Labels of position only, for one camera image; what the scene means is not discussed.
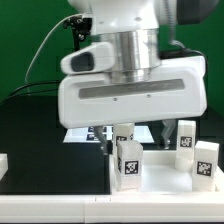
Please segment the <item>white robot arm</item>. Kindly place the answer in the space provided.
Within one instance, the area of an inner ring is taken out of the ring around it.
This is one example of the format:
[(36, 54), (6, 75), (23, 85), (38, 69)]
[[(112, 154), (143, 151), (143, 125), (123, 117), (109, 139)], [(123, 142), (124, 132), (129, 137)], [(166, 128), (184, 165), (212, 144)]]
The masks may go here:
[(67, 0), (90, 46), (65, 56), (58, 108), (67, 129), (161, 120), (169, 136), (180, 118), (207, 108), (206, 59), (197, 51), (158, 49), (162, 25), (197, 24), (219, 0)]

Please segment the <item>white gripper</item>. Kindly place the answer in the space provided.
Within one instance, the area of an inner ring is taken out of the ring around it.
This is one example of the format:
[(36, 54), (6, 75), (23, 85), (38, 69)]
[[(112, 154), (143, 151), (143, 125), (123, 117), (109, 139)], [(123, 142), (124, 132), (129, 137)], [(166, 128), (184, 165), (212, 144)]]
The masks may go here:
[(107, 155), (103, 126), (163, 120), (168, 149), (175, 119), (200, 116), (207, 108), (205, 73), (205, 59), (193, 56), (164, 60), (145, 82), (113, 84), (105, 73), (68, 76), (59, 86), (59, 121), (67, 129), (95, 126)]

